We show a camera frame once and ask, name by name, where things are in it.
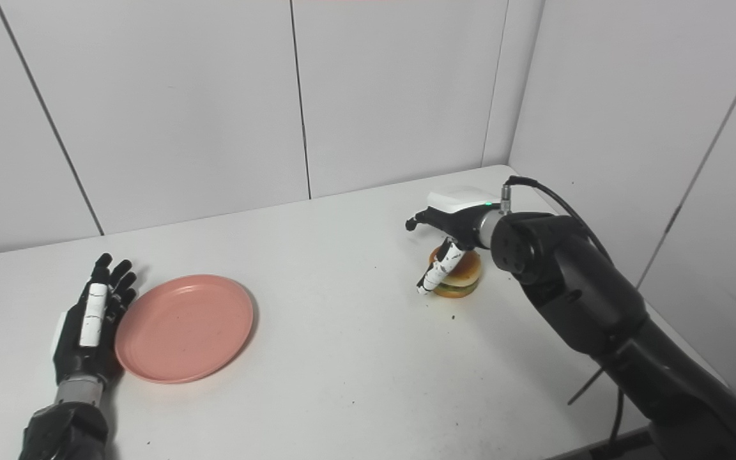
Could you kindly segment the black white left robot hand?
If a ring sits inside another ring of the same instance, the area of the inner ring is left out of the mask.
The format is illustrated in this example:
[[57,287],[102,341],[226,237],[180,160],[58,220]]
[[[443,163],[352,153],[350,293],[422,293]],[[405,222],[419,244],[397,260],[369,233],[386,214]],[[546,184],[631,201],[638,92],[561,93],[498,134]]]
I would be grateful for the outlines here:
[[[115,351],[115,339],[119,325],[134,302],[137,275],[128,259],[111,267],[113,257],[104,253],[96,260],[90,279],[84,285],[77,303],[68,309],[59,333],[53,355],[56,384],[79,374],[94,376],[105,388],[110,387],[123,373]],[[103,294],[102,314],[99,315],[98,343],[94,346],[80,344],[86,320],[87,303],[91,286]]]

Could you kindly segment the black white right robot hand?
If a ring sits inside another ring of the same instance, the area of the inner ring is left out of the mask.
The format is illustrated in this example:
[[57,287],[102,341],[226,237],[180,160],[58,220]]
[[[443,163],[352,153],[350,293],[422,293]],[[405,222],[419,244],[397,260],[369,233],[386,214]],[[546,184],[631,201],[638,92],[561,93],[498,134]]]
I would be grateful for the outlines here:
[[476,187],[454,187],[432,191],[425,210],[407,219],[412,232],[418,225],[433,227],[446,236],[429,256],[424,274],[417,282],[422,295],[459,299],[474,292],[482,279],[478,249],[488,249],[483,236],[490,236],[498,221],[500,205],[495,196]]

